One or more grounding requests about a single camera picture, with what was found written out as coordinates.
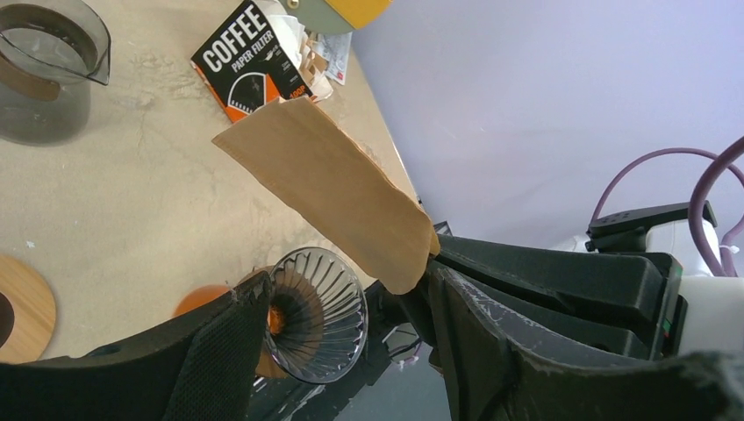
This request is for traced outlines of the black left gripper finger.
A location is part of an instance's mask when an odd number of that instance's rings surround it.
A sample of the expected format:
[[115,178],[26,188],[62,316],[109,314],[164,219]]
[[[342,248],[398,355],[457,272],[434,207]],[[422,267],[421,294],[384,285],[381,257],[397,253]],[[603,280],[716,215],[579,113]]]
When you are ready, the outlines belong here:
[[260,271],[83,357],[1,366],[3,420],[244,420],[267,327]]

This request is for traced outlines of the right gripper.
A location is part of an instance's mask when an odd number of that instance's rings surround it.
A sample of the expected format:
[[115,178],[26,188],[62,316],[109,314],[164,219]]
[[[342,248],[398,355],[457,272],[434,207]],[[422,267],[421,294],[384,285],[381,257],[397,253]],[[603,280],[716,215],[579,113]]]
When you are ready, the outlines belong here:
[[[672,357],[688,302],[670,255],[439,242],[467,277],[432,263],[401,305],[436,344],[453,419],[742,419],[741,353]],[[655,325],[651,352],[620,325]]]

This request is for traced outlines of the orange glass carafe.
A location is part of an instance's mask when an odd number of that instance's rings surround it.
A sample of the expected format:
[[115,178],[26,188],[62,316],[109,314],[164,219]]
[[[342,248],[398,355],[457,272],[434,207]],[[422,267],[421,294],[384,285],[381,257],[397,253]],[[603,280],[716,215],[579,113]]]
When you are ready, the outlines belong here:
[[[192,290],[187,294],[180,303],[176,306],[175,311],[172,315],[173,318],[179,317],[182,314],[190,312],[198,307],[201,307],[215,299],[221,297],[224,294],[232,293],[237,285],[247,281],[254,275],[259,274],[262,271],[270,273],[272,266],[265,266],[262,268],[254,268],[252,272],[246,275],[242,280],[235,284],[209,284],[203,287]],[[281,320],[279,311],[273,306],[269,306],[269,310],[266,316],[266,333],[276,333],[283,327],[283,321]],[[275,362],[271,352],[268,350],[268,346],[265,340],[262,340],[261,355],[258,365],[255,369],[255,375],[257,377],[264,377],[269,379],[284,379],[288,378],[289,375]]]

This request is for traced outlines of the smoky grey glass dripper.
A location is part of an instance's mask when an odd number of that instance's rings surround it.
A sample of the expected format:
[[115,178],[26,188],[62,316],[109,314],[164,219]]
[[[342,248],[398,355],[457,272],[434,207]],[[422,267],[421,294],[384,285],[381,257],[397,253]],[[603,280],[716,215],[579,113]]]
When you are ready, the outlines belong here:
[[302,247],[269,272],[264,344],[288,376],[328,384],[347,375],[368,339],[368,303],[355,271],[336,253]]

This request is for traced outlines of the coffee paper filter box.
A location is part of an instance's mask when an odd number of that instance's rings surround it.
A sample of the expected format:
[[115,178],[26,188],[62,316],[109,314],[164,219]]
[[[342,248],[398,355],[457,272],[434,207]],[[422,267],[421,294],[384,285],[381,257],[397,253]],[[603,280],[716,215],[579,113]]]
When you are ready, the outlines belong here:
[[233,123],[271,103],[333,94],[326,61],[278,1],[243,1],[190,58]]

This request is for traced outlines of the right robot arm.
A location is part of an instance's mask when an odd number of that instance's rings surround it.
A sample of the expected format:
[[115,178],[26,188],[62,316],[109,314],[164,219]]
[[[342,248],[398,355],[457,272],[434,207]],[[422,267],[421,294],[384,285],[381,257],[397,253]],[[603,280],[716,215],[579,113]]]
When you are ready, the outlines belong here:
[[624,210],[554,249],[440,234],[402,298],[454,420],[740,420],[743,281],[687,203]]

